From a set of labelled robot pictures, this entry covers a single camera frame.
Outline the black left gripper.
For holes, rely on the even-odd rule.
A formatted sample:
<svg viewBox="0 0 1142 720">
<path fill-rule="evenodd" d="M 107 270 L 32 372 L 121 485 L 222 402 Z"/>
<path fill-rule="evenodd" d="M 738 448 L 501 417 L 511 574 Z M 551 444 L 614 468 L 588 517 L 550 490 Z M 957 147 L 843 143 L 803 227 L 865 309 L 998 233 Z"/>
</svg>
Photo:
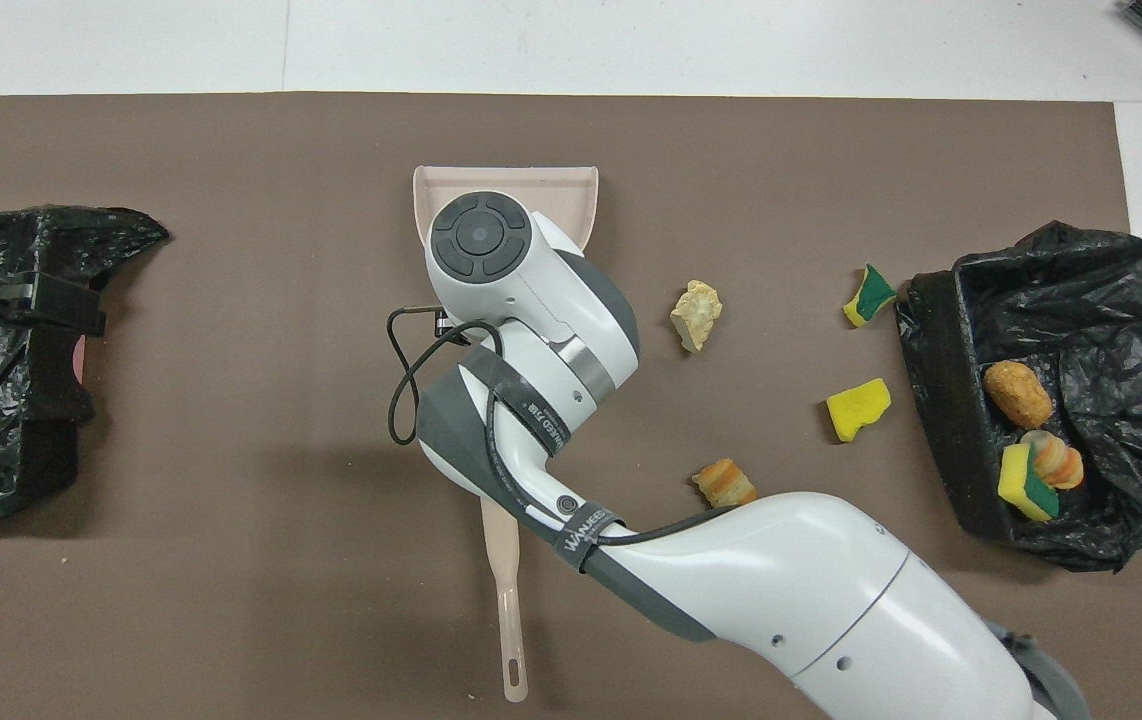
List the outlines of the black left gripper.
<svg viewBox="0 0 1142 720">
<path fill-rule="evenodd" d="M 100 336 L 99 293 L 42 272 L 0 275 L 0 327 L 54 327 Z"/>
</svg>

